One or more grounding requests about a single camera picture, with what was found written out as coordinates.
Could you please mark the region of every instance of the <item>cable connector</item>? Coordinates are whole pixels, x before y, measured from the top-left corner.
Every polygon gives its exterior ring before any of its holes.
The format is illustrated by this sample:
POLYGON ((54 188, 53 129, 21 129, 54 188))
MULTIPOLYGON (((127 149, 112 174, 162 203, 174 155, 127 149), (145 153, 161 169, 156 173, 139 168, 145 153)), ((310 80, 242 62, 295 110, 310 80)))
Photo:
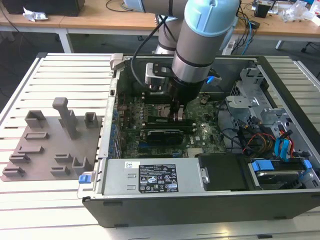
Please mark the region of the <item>cable connector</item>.
POLYGON ((261 120, 260 120, 259 118, 257 118, 256 116, 253 116, 253 117, 251 118, 251 121, 252 121, 252 123, 253 123, 254 125, 261 125, 261 124, 262 124, 261 120))
POLYGON ((248 124, 246 124, 244 121, 241 121, 241 120, 238 121, 238 125, 240 128, 243 128, 243 129, 247 129, 249 127, 248 124))
POLYGON ((292 134, 292 130, 289 130, 287 132, 285 132, 284 134, 281 135, 281 139, 285 139, 286 137, 289 137, 292 134))

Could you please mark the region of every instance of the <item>blue cable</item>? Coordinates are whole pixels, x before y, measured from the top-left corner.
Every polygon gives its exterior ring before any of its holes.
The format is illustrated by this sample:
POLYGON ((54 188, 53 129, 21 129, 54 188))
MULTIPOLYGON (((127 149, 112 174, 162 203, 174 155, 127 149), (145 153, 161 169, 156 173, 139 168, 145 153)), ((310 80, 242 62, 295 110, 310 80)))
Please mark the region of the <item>blue cable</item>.
POLYGON ((241 53, 241 55, 245 54, 245 52, 247 51, 247 49, 249 47, 249 42, 251 39, 251 34, 252 34, 251 22, 249 21, 248 18, 246 18, 246 20, 248 21, 250 31, 249 31, 248 41, 246 42, 245 48, 244 48, 243 52, 241 53))

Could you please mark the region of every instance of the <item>blue latch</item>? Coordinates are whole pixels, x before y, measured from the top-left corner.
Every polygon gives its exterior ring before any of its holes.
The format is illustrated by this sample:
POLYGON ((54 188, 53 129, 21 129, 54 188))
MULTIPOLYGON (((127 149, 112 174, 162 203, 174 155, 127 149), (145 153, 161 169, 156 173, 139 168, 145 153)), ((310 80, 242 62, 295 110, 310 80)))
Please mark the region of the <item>blue latch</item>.
POLYGON ((305 165, 306 169, 312 169, 312 165, 309 160, 303 160, 303 164, 305 165))
POLYGON ((91 175, 79 176, 79 184, 90 184, 90 183, 91 183, 91 175))
POLYGON ((206 84, 211 83, 215 79, 215 76, 208 76, 206 79, 206 84))
POLYGON ((255 160, 252 163, 252 167, 255 172, 275 170, 274 166, 272 165, 272 162, 270 160, 266 160, 266 159, 255 160))

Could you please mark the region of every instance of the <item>plastic bag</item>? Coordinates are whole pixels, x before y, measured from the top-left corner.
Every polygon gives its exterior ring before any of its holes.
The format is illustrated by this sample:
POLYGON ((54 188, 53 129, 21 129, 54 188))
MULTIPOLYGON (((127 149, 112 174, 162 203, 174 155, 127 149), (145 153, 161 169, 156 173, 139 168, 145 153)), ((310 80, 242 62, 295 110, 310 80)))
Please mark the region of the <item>plastic bag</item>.
POLYGON ((24 9, 24 13, 22 15, 31 22, 35 22, 36 20, 48 20, 49 19, 44 12, 35 12, 35 11, 29 11, 25 8, 23 8, 23 9, 24 9))
POLYGON ((320 15, 320 0, 314 0, 310 12, 315 15, 320 15))
POLYGON ((286 23, 304 19, 303 14, 308 10, 305 6, 306 2, 297 0, 289 9, 280 13, 283 21, 286 23))

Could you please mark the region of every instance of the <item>motherboard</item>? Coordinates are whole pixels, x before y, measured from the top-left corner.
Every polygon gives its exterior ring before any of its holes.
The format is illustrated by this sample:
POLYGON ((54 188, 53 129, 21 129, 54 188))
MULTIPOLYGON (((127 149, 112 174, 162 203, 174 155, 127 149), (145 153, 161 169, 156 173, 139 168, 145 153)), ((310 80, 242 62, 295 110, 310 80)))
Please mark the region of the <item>motherboard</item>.
POLYGON ((195 100, 188 103, 181 125, 184 121, 192 121, 191 129, 180 131, 181 143, 172 145, 150 144, 150 133, 161 131, 157 127, 146 128, 151 118, 157 118, 157 121, 166 119, 170 104, 152 104, 143 96, 133 97, 128 103, 125 96, 121 96, 118 102, 122 158, 193 158, 201 153, 226 152, 223 137, 218 132, 215 121, 217 102, 211 101, 206 93, 200 93, 195 100))

